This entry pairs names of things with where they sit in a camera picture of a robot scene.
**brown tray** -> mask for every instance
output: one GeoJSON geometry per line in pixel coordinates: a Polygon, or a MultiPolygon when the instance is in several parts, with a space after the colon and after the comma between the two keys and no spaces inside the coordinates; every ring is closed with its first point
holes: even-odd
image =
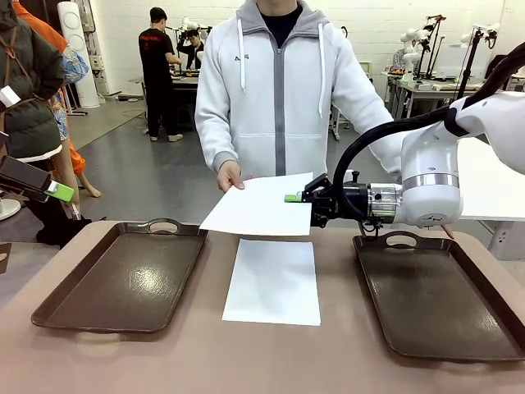
{"type": "Polygon", "coordinates": [[[170,323],[207,231],[171,219],[116,224],[35,310],[33,324],[158,332],[170,323]],[[176,231],[152,231],[170,223],[176,231]]]}
{"type": "Polygon", "coordinates": [[[452,240],[393,231],[354,238],[389,346],[409,357],[455,362],[525,360],[525,327],[452,240]],[[389,245],[407,236],[416,245],[389,245]]]}

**hand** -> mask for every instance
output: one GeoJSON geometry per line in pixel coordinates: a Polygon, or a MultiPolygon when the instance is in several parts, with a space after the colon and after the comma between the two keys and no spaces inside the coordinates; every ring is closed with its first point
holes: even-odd
{"type": "Polygon", "coordinates": [[[239,164],[233,160],[224,162],[217,176],[217,184],[219,185],[219,189],[225,193],[232,186],[235,186],[237,189],[244,189],[244,183],[240,178],[239,164]]]}
{"type": "Polygon", "coordinates": [[[452,227],[448,226],[448,225],[444,225],[444,226],[441,226],[441,228],[443,229],[444,232],[446,232],[446,235],[449,236],[449,238],[451,240],[454,240],[454,231],[452,230],[452,227]]]}

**logo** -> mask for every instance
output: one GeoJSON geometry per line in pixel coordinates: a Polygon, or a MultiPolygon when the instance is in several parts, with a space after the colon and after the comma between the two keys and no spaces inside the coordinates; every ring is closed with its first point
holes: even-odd
{"type": "MultiPolygon", "coordinates": [[[[246,54],[244,55],[244,58],[245,58],[246,60],[248,60],[248,59],[249,59],[249,55],[246,53],[246,54]]],[[[236,61],[236,62],[240,62],[240,57],[235,56],[235,61],[236,61]]]]}

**man in black shirt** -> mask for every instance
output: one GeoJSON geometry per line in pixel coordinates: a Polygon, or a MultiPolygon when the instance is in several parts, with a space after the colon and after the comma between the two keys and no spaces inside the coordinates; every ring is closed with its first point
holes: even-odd
{"type": "Polygon", "coordinates": [[[158,140],[159,121],[166,127],[170,142],[182,140],[176,133],[176,103],[170,75],[170,64],[182,64],[165,33],[167,15],[161,8],[152,8],[151,29],[139,36],[140,57],[146,85],[148,129],[151,141],[158,140]]]}
{"type": "Polygon", "coordinates": [[[185,53],[188,55],[188,63],[186,65],[186,69],[191,68],[191,64],[195,60],[195,70],[200,69],[200,59],[197,56],[198,52],[202,52],[204,50],[204,44],[200,40],[200,35],[198,30],[189,30],[186,37],[188,38],[188,41],[191,45],[184,45],[185,42],[185,36],[181,35],[180,41],[177,44],[177,51],[185,53]]]}

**green jacket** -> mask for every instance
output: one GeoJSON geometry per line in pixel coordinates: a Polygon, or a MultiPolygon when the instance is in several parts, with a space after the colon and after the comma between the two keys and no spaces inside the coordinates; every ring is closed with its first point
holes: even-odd
{"type": "MultiPolygon", "coordinates": [[[[33,85],[14,59],[10,62],[9,85],[24,99],[34,94],[43,100],[21,104],[6,111],[5,132],[9,134],[7,152],[14,158],[32,158],[53,151],[60,145],[57,122],[48,100],[64,80],[62,57],[24,21],[16,18],[11,0],[0,0],[0,36],[9,44],[12,28],[17,26],[15,54],[29,73],[33,85]]],[[[0,86],[6,77],[7,53],[0,44],[0,86]]],[[[0,111],[5,107],[0,103],[0,111]]]]}

